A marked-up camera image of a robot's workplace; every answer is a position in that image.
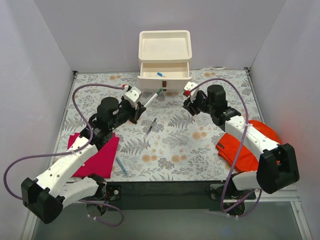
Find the light blue translucent pen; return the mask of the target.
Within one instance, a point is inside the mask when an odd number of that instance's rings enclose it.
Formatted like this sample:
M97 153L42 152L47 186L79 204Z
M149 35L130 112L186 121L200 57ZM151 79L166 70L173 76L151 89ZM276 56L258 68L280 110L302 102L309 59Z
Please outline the light blue translucent pen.
M127 175L128 172L127 172L126 168L124 167L124 165L122 164L121 160L120 160L117 156L115 157L115 160L116 160L116 162L118 163L118 165L120 166L120 168L121 168L121 170L123 171L123 173L124 173L125 175Z

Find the white green pen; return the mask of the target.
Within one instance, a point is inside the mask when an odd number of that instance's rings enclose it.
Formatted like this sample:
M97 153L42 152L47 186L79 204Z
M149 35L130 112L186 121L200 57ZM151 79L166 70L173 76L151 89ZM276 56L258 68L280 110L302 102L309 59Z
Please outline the white green pen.
M163 91L162 88L159 88L157 92L145 103L144 107L147 108L153 100L157 98L157 96Z

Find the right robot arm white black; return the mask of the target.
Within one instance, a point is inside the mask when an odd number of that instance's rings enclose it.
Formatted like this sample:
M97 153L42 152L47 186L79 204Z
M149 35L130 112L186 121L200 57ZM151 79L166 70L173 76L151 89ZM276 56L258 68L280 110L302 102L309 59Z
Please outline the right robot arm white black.
M243 141L243 146L257 161L257 170L240 170L231 175L226 186L230 198L239 198L245 190L263 190L273 194L299 181L294 147L288 143L280 144L249 125L239 111L228 105L226 92L221 85L210 85L207 92L203 92L196 83L189 81L183 94L187 97L183 103L184 109L193 116L209 114L216 126Z

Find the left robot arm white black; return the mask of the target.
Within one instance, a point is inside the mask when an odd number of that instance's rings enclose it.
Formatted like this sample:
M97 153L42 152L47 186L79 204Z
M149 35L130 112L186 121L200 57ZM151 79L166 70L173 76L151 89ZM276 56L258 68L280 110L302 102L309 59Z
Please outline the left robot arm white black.
M75 183L68 180L85 166L113 137L113 131L127 121L136 124L146 107L137 107L122 98L105 97L86 127L68 149L67 155L57 160L35 179L26 178L21 184L22 202L43 223L53 222L63 208L83 199L105 200L107 183L96 173L90 173Z

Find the dark blue pen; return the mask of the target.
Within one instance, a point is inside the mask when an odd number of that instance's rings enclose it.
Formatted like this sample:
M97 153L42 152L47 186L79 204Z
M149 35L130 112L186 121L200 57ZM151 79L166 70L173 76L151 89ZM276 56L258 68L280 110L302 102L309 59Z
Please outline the dark blue pen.
M153 120L153 122L152 122L151 125L149 126L147 132L146 132L145 135L143 136L143 139L145 139L145 138L148 136L148 134L151 132L151 130L152 130L152 128L153 128L153 125L156 123L156 121L157 121L157 118L155 118L155 119Z

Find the white top drawer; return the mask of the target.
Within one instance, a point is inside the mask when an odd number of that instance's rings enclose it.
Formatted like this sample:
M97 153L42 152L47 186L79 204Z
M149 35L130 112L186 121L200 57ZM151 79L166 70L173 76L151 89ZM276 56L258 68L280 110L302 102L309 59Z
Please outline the white top drawer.
M180 92L192 79L188 62L141 63L137 78L144 92L155 92L159 88L165 92Z

